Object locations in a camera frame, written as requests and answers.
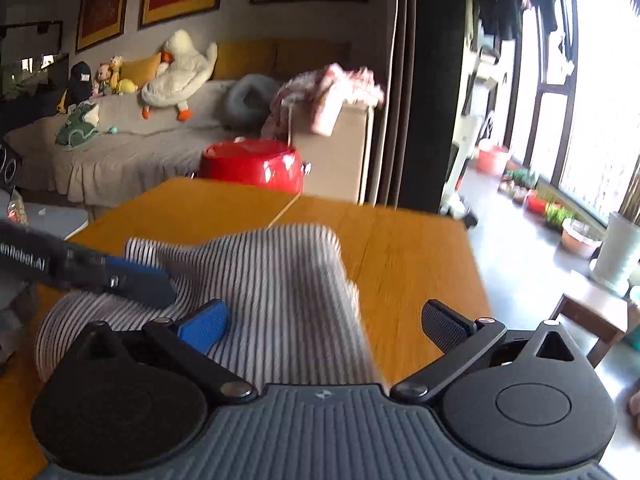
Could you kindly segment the pink plastic bucket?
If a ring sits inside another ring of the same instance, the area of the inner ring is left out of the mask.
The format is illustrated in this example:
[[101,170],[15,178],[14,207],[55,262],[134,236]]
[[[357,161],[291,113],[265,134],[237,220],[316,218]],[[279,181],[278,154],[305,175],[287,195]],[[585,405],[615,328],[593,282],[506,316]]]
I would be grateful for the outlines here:
[[483,139],[478,144],[476,169],[482,174],[501,177],[510,158],[510,153],[504,146],[492,143],[489,139]]

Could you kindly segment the grey striped knit garment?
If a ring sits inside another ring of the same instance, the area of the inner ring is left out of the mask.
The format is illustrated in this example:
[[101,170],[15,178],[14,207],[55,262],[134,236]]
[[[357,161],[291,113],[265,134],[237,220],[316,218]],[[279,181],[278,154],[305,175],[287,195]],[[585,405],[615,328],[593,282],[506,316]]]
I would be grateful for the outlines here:
[[62,297],[35,339],[41,380],[92,321],[138,330],[217,299],[230,310],[229,328],[207,355],[257,388],[382,382],[361,324],[358,288],[347,277],[340,240],[326,226],[273,226],[198,246],[132,238],[125,255],[166,271],[176,300],[157,309],[91,292]]

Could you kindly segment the black cap plush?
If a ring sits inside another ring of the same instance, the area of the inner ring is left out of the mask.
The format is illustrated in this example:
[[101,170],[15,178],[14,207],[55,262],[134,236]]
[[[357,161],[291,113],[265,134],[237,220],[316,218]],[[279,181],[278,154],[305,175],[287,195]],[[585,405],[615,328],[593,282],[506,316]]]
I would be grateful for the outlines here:
[[68,110],[91,98],[93,92],[91,68],[86,62],[78,62],[70,69],[70,80],[64,98],[64,107]]

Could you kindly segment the red round stool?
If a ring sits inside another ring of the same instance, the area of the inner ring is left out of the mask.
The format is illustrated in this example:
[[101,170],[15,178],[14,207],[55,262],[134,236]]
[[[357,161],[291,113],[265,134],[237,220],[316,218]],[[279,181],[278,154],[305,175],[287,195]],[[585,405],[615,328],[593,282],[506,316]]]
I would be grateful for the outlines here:
[[241,139],[206,148],[196,174],[203,179],[300,194],[307,171],[291,145],[278,140]]

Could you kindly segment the small doll toys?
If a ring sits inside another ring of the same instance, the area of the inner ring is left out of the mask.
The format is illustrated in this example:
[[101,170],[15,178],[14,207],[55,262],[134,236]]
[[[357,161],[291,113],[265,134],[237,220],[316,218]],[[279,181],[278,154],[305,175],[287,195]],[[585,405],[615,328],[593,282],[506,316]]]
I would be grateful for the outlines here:
[[108,62],[101,63],[96,71],[92,85],[93,96],[109,96],[117,92],[122,68],[122,57],[113,56]]

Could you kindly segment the glass fish tank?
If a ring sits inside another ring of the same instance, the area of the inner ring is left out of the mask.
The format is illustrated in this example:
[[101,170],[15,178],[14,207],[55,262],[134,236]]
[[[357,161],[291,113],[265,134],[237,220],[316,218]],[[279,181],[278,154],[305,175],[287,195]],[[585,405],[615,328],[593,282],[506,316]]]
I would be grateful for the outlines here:
[[60,20],[1,25],[1,111],[55,110],[66,90],[70,55]]

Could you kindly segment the white goose plush toy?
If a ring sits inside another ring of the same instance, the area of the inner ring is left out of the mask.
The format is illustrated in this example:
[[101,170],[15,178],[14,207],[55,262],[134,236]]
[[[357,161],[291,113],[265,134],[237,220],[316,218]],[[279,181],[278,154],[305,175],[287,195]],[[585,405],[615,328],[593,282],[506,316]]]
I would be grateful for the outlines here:
[[198,52],[189,33],[178,29],[165,41],[155,77],[141,89],[142,117],[149,119],[153,108],[175,107],[179,122],[191,118],[188,99],[209,81],[218,58],[218,44]]

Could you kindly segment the green plush toy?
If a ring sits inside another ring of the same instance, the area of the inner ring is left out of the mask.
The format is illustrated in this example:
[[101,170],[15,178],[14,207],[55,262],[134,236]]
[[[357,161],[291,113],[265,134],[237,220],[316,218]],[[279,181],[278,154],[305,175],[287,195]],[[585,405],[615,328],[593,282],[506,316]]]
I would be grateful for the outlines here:
[[99,133],[99,104],[82,102],[68,113],[58,129],[55,143],[71,150],[91,140]]

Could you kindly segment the yellow cushion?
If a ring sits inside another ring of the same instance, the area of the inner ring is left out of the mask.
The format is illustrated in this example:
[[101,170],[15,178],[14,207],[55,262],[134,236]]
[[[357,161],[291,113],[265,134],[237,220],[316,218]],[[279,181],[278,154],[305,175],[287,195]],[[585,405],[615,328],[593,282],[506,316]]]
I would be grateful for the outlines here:
[[120,78],[131,80],[141,89],[155,77],[160,62],[162,62],[160,52],[141,60],[123,62],[120,66]]

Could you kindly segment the white plant pot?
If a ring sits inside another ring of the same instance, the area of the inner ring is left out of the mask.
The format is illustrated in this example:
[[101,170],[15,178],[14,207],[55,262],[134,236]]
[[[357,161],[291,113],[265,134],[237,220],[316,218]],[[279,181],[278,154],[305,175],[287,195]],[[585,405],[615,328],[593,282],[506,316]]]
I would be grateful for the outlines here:
[[598,258],[590,269],[593,281],[624,296],[629,278],[638,266],[639,247],[639,227],[618,212],[612,212]]

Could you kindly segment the grey neck pillow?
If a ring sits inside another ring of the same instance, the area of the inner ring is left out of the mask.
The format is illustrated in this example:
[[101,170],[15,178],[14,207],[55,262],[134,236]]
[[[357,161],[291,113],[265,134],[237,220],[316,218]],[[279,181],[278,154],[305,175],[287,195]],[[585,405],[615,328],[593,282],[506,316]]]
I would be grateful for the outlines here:
[[248,74],[235,81],[224,97],[224,122],[237,129],[262,128],[280,87],[279,81],[262,74]]

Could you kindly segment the dark wooden stool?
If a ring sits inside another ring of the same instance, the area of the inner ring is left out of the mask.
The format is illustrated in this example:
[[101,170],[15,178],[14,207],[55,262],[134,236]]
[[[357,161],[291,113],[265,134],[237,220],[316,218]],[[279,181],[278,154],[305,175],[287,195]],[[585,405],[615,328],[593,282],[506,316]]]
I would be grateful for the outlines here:
[[570,272],[550,318],[568,318],[598,338],[587,354],[596,368],[608,352],[639,326],[639,306],[617,297],[576,271]]

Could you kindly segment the pink basin pot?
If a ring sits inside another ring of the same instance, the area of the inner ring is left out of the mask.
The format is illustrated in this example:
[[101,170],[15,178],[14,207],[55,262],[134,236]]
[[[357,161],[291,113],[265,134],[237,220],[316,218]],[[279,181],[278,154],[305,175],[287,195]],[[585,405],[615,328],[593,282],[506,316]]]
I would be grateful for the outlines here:
[[590,226],[577,219],[566,218],[562,222],[561,245],[571,254],[591,259],[600,248],[602,240],[591,232]]

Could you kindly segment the pink blanket pile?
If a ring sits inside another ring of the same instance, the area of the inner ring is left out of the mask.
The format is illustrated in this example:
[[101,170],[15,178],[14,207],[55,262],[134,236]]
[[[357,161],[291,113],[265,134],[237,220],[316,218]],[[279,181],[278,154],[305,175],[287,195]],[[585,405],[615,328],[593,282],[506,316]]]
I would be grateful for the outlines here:
[[319,136],[332,136],[342,107],[363,104],[378,107],[384,103],[383,88],[375,82],[367,67],[343,70],[332,63],[295,76],[286,82],[272,98],[260,135],[263,139],[280,139],[288,132],[290,107],[303,102],[310,105],[310,130]]

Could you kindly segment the white floor cleaner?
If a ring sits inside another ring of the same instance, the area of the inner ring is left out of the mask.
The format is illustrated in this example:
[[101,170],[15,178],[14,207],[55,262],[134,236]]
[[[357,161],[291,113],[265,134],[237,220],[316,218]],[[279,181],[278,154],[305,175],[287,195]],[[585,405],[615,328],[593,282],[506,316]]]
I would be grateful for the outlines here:
[[463,87],[462,105],[454,123],[445,184],[442,187],[439,205],[440,214],[461,221],[467,229],[477,225],[477,216],[459,194],[459,188],[486,118],[472,113],[473,93],[476,89],[491,91],[498,86],[497,68],[500,53],[494,48],[483,46],[478,49],[472,61],[471,71]]

